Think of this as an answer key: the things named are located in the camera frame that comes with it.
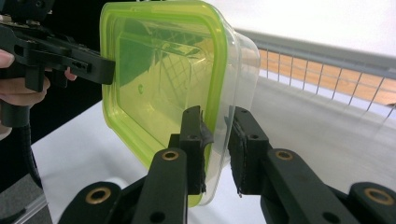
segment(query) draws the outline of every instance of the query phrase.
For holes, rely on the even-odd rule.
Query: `hand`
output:
[[[14,56],[0,49],[0,68],[8,68],[14,62]],[[70,68],[64,72],[69,80],[75,80],[76,76],[70,73]],[[0,100],[8,102],[12,105],[34,105],[42,101],[50,87],[49,80],[45,77],[43,91],[36,92],[25,88],[25,80],[23,77],[0,79]],[[1,125],[0,120],[0,140],[10,133],[9,128]]]

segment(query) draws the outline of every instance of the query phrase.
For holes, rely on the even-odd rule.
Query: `black plastic bracket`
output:
[[[156,153],[148,175],[120,189],[98,182],[79,192],[60,224],[187,222],[187,156],[179,148]]]
[[[0,13],[13,20],[43,21],[52,10],[55,0],[1,0]]]
[[[172,134],[169,140],[169,147],[178,147],[187,154],[189,195],[206,191],[204,153],[206,143],[213,142],[211,137],[202,121],[201,107],[193,106],[183,112],[180,134]]]
[[[229,150],[238,193],[261,195],[269,224],[396,222],[394,191],[357,183],[346,195],[326,186],[295,152],[272,149],[243,108],[235,109]]]
[[[39,25],[0,22],[0,49],[15,56],[11,67],[0,69],[0,78],[25,77],[25,86],[32,91],[43,91],[45,68],[52,69],[51,81],[61,87],[67,85],[64,76],[67,67],[78,77],[99,84],[113,81],[115,62],[100,57],[98,52],[74,42],[71,37],[55,35]],[[29,107],[3,101],[1,106],[3,125],[28,124]]]

